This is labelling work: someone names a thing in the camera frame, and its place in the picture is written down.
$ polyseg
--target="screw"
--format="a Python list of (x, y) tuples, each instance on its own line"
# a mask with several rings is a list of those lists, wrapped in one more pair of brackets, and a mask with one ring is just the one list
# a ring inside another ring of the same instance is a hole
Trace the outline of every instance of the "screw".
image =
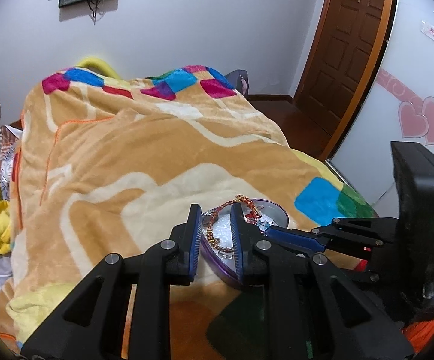
[(173, 249), (173, 247), (175, 247), (175, 241), (172, 241), (171, 239), (165, 239), (160, 242), (160, 247), (162, 249), (165, 249), (166, 251), (169, 251), (170, 249)]
[(323, 254), (317, 253), (317, 254), (314, 254), (314, 256), (312, 257), (312, 261), (314, 263), (316, 263), (318, 266), (323, 266), (323, 265), (327, 264), (328, 259)]
[(116, 253), (110, 253), (105, 256), (105, 262), (111, 266), (120, 260), (120, 256)]
[(434, 297), (434, 283), (430, 282), (428, 284), (424, 284), (422, 288), (422, 296), (425, 299), (432, 299)]
[(260, 241), (257, 242), (256, 246), (262, 250), (262, 251), (266, 251), (268, 249), (270, 249), (270, 247), (272, 246), (272, 244), (265, 240), (265, 239), (261, 239)]

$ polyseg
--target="blanket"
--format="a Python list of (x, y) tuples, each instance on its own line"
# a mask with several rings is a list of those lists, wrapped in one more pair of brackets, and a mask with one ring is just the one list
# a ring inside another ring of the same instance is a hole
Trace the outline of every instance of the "blanket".
[[(123, 81), (71, 68), (39, 83), (22, 112), (11, 183), (13, 279), (0, 291), (0, 335), (20, 346), (106, 254), (141, 254), (236, 194), (271, 200), (310, 231), (371, 208), (218, 71), (187, 66)], [(359, 260), (329, 257), (353, 269)], [(258, 359), (262, 297), (221, 282), (201, 258), (171, 288), (174, 359)]]

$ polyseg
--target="blue gripper pad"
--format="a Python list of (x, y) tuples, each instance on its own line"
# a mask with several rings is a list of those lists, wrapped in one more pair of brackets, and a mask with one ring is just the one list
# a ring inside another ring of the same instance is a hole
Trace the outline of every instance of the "blue gripper pad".
[(313, 252), (324, 252), (325, 246), (319, 244), (319, 241), (313, 238), (305, 237), (303, 235), (292, 234), (285, 231), (278, 230), (275, 226), (270, 226), (266, 231), (268, 238), (274, 239), (277, 242), (285, 242), (287, 244), (301, 246), (310, 249)]

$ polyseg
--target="paper label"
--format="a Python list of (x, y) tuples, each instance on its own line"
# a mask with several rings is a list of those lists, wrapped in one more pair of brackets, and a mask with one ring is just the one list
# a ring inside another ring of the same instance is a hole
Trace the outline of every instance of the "paper label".
[(420, 30), (434, 41), (434, 26), (433, 25), (423, 21), (422, 22), (422, 28)]

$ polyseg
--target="baseboard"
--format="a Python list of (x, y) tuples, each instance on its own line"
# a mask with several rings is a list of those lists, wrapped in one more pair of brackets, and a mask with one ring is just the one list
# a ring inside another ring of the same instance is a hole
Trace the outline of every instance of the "baseboard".
[(249, 101), (259, 101), (259, 100), (285, 100), (292, 104), (293, 98), (288, 94), (249, 94), (247, 95), (247, 100)]

